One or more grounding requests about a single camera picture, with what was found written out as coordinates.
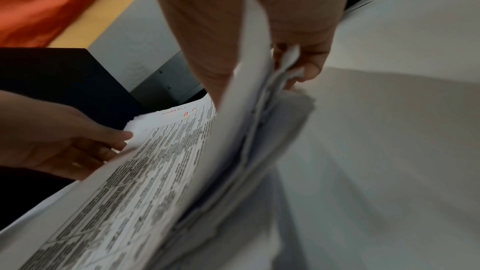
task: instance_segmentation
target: hand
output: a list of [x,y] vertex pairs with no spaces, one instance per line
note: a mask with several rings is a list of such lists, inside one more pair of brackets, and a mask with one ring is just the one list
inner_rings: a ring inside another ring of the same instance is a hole
[[[218,105],[237,64],[243,0],[158,1],[193,74]],[[304,67],[305,73],[298,81],[322,70],[346,1],[260,0],[269,17],[275,59],[287,45],[301,47],[295,67]]]
[[131,137],[72,107],[0,91],[0,166],[83,180]]

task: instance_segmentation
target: newspaper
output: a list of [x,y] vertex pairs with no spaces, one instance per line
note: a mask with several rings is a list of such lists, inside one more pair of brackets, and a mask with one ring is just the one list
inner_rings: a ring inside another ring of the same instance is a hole
[[[118,157],[2,244],[0,269],[168,265],[215,233],[254,191],[313,108],[310,98],[281,92],[302,72],[287,71],[298,49],[291,49],[273,72],[266,15],[256,0],[245,0],[245,8],[242,68],[220,112],[206,95],[131,121],[126,129],[134,137]],[[169,255],[169,248],[177,254]],[[165,262],[164,256],[174,257]]]

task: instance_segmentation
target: printed page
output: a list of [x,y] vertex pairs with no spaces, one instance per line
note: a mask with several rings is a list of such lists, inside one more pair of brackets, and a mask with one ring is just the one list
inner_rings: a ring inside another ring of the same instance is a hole
[[7,269],[139,269],[179,215],[215,108],[211,100],[135,136],[127,151],[40,215],[0,254]]

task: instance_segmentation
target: yellow surface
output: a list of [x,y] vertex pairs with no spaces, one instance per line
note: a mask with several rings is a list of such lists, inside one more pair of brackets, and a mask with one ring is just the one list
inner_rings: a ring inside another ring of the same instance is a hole
[[96,0],[48,47],[87,48],[134,0]]

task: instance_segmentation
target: white wall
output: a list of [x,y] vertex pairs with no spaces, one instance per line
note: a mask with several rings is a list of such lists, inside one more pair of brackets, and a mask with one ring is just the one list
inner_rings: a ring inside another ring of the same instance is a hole
[[299,86],[316,111],[279,171],[311,269],[479,267],[479,2],[377,0]]

